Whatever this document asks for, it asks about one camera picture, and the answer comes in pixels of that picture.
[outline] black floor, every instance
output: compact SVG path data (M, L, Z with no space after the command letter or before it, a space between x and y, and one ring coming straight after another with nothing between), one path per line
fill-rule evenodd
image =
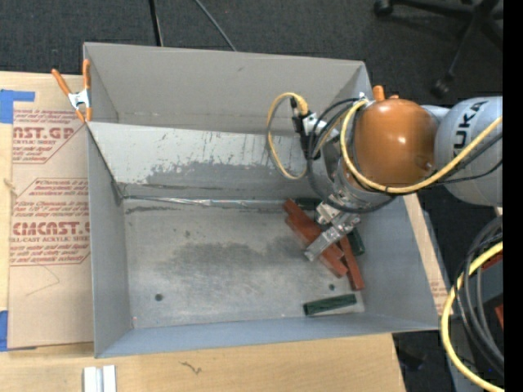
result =
M194 0L154 1L165 47L232 50ZM408 7L378 19L375 0L200 1L237 51L362 60L373 85L422 105L451 106L503 91L503 53L480 33L471 37L448 93L438 98L429 91L454 56L458 20ZM86 41L156 45L148 0L0 0L0 70L79 74ZM494 211L462 203L446 189L419 197L454 275ZM405 368L408 391L453 390L436 332L396 341L424 356L419 369Z

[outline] cable bundle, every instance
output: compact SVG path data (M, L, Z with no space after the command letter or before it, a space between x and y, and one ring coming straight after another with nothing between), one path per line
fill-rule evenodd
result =
M441 315L441 338L445 350L456 368L468 379L488 391L503 391L496 385L472 372L457 356L449 336L449 316L454 300L458 303L459 318L468 337L483 354L491 367L504 380L504 355L489 329L483 306L481 272L482 266L503 252L503 216L494 218L476 236L461 265L461 274L455 279ZM476 274L476 308L472 304L471 276Z

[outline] yellow cable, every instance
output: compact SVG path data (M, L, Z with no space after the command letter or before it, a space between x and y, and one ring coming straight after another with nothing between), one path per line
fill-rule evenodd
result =
M287 92L287 93L283 93L283 94L279 95L278 97L276 97L274 99L274 101L272 102L272 104L270 105L269 112L267 113L267 124L266 124L267 125L267 143L269 145L270 156L272 157L272 160L273 160L274 164L276 165L276 168L278 169L278 171L285 178L287 178L289 180L299 180L305 176L305 174L307 173L307 168L305 167L305 169L299 175L296 175L296 176L294 174L289 173L287 170L285 170L284 165L279 160L278 154L276 153L276 148L272 141L272 133L270 132L270 124L271 124L272 118L275 116L276 108L285 98L289 98L289 99L294 98L294 100L297 102L297 109L301 116L305 116L309 111L309 107L308 107L307 103L305 102L305 99L303 99L303 97L301 97L300 95L298 95L296 93Z
M439 180L441 177L445 176L447 173L449 173L453 168L456 167L456 165L464 159L475 147L477 147L502 121L503 116L500 116L499 118L496 118L487 128L485 128L480 135L478 135L469 145L467 145L461 153L458 154L451 162L449 162L445 167L443 167L441 170L439 170L436 174L433 176L411 186L407 187L393 187L389 188L384 185L380 185L374 181L369 180L367 177L363 176L354 164L352 163L351 159L349 158L349 154L346 147L346 129L348 126L349 121L354 116L355 112L360 108L360 106L367 103L367 100L362 100L356 104L354 104L345 114L345 118L343 119L342 124L342 131L340 135L340 143L342 148L342 154L343 159L345 160L345 163L347 167L349 168L349 171L359 180L360 182L364 183L368 187L380 190L382 192L386 192L389 194L407 194L410 192L414 192L416 190L420 190L424 187L429 186L430 184L434 183L435 181Z
M500 243L497 243L496 245L491 247L488 251L481 254L481 256L477 257L472 262L469 274L473 274L488 259L492 258L493 256L495 256L502 250L503 250L503 241ZM460 358L456 355L456 352L454 351L452 343L450 342L449 315L450 315L450 310L452 308L452 303L454 302L454 299L456 297L455 292L461 287L462 282L463 282L463 273L460 274L458 281L456 282L456 289L454 289L454 288L450 289L450 293L447 296L447 300L445 301L445 304L443 306L443 312L441 314L441 322L440 322L441 323L441 327L440 327L441 342L443 343L443 346L445 347L447 355L452 360L452 363L463 375L465 375L468 379L473 381L476 385L483 388L484 390L488 390L489 392L503 392L504 389L501 389L496 385L492 385L490 382L477 376L467 366L465 366L465 364L463 364L463 362L460 360Z

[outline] dark green block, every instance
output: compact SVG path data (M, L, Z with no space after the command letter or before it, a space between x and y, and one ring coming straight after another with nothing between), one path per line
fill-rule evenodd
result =
M346 295L320 299L319 301L307 302L303 305L303 310L305 311L305 315L314 315L320 312L327 312L329 310L336 310L345 306L354 305L355 303L355 294L348 293Z

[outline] office chair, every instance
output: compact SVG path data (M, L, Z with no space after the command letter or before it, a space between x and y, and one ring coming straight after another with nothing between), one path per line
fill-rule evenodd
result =
M473 33L480 30L496 47L503 51L503 28L496 20L503 19L503 5L498 7L499 0L460 0L461 3L444 0L377 0L374 3L374 14L378 17L388 16L395 5L414 7L438 15L462 20L465 25L458 34L458 49L445 75L435 81L431 93L441 98L449 91L454 80L454 69L465 51L465 45Z

